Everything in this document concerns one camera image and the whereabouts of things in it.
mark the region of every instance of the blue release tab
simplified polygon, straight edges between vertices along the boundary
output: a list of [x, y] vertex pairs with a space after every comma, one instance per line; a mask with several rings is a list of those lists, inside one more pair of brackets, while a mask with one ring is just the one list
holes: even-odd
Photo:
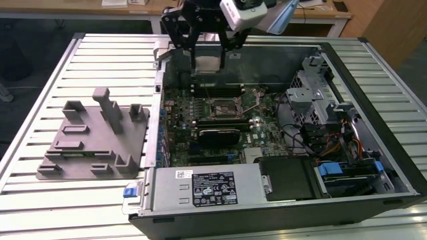
[[126, 198], [136, 198], [137, 194], [136, 194], [136, 187], [128, 187], [124, 189], [122, 191], [122, 197]]
[[337, 162], [327, 162], [319, 166], [319, 172], [324, 176], [327, 174], [341, 174], [343, 170]]
[[325, 167], [323, 166], [323, 164], [317, 167], [317, 169], [319, 169], [320, 176], [327, 175], [327, 169], [325, 169]]
[[377, 170], [379, 172], [384, 171], [384, 166], [383, 166], [381, 162], [375, 161], [373, 164], [375, 164], [376, 170]]

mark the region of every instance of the barcode label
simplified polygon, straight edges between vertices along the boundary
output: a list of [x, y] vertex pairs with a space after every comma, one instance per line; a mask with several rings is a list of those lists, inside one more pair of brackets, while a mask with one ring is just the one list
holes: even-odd
[[190, 179], [193, 175], [193, 170], [177, 170], [174, 172], [176, 179]]

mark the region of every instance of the wooden desk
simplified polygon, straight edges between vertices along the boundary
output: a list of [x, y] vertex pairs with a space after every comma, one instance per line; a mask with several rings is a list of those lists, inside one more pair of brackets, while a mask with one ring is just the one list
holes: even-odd
[[321, 10], [319, 7], [309, 6], [305, 9], [300, 9], [301, 6], [297, 6], [295, 10], [293, 17], [291, 19], [291, 24], [327, 24], [332, 25], [327, 33], [327, 37], [337, 38], [341, 34], [341, 31], [345, 27], [347, 21], [353, 17], [351, 12], [337, 11], [333, 3], [333, 0], [327, 0], [323, 4], [332, 10]]
[[[153, 34], [161, 34], [160, 15], [165, 7], [176, 7], [177, 0], [149, 0], [146, 5], [129, 4], [126, 8], [101, 8], [102, 0], [0, 0], [0, 18], [81, 19], [81, 20], [148, 20]], [[325, 3], [333, 8], [332, 0]], [[348, 12], [296, 9], [291, 23], [332, 25], [328, 37], [339, 37]]]
[[177, 0], [149, 0], [146, 5], [126, 8], [101, 8], [102, 0], [0, 0], [0, 18], [148, 20], [153, 34], [161, 34], [160, 15]]

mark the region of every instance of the aluminum extrusion table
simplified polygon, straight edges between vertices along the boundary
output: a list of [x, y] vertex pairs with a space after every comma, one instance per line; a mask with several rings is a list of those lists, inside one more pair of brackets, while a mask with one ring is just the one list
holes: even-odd
[[[37, 180], [36, 169], [60, 127], [66, 100], [93, 106], [94, 87], [109, 87], [110, 99], [120, 105], [150, 107], [153, 47], [154, 42], [168, 40], [165, 35], [76, 34], [0, 162], [0, 240], [146, 239], [121, 213], [124, 186], [142, 177], [141, 172], [133, 180], [64, 181]], [[427, 108], [371, 45], [355, 38], [252, 36], [248, 41], [329, 42], [425, 175]], [[345, 99], [344, 88], [337, 85], [337, 89]], [[427, 238], [425, 222], [427, 205], [421, 203], [356, 224], [205, 239], [421, 240]]]

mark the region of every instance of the white sticker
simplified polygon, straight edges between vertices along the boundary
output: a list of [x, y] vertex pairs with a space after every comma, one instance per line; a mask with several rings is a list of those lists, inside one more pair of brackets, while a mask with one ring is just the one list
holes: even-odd
[[229, 59], [240, 59], [240, 53], [229, 54]]
[[193, 175], [193, 170], [177, 170], [174, 172], [176, 179], [190, 179]]
[[148, 11], [128, 11], [129, 14], [148, 14]]

